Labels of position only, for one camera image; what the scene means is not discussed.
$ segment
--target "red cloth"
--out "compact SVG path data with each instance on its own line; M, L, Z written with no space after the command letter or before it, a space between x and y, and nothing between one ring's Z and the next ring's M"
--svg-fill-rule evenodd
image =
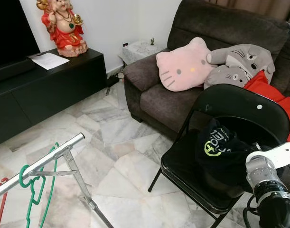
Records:
M244 87L256 94L265 96L278 103L287 113L290 120L290 96L283 96L276 88L268 84L268 80L263 71L260 71Z
M68 11L72 16L74 15L70 9L68 9ZM41 17L42 22L47 27L50 25L48 16L49 14L45 11L45 14ZM76 25L74 31L71 33L65 33L56 27L53 33L50 32L50 40L54 40L58 48L64 49L66 45L72 46L80 45L80 41L83 38L79 34L83 33L84 33L83 29L80 25Z

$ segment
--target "black folding chair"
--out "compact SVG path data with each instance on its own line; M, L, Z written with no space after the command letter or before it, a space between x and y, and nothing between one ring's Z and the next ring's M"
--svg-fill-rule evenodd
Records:
M242 196L229 197L208 183L206 172L195 161L196 139L199 131L189 130L193 113L199 111L236 131L246 143L257 142L270 147L286 142L290 121L286 112L275 102L245 89L218 84L203 91L193 105L172 147L162 156L161 168L148 191L151 192L162 173L196 204L215 219L215 228ZM229 186L236 192L238 186Z

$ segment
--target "gray plush toy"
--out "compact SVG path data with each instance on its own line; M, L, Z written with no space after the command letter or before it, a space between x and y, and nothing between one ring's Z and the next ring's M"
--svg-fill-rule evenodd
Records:
M210 64L240 67L246 73L248 81L263 70L270 83L275 71L270 51L252 44L240 44L214 50L207 54L207 61Z
M247 82L245 72L240 67L233 66L229 68L226 65L221 65L209 73L204 83L204 89L220 83L244 87Z

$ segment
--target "curtain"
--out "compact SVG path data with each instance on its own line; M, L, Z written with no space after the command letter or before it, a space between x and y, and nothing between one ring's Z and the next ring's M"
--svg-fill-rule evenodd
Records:
M205 0L220 6L247 10L290 21L290 0Z

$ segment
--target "black tv screen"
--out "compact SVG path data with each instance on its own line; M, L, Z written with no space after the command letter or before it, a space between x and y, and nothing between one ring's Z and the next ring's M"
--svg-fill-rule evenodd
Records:
M0 1L0 65L39 53L19 0Z

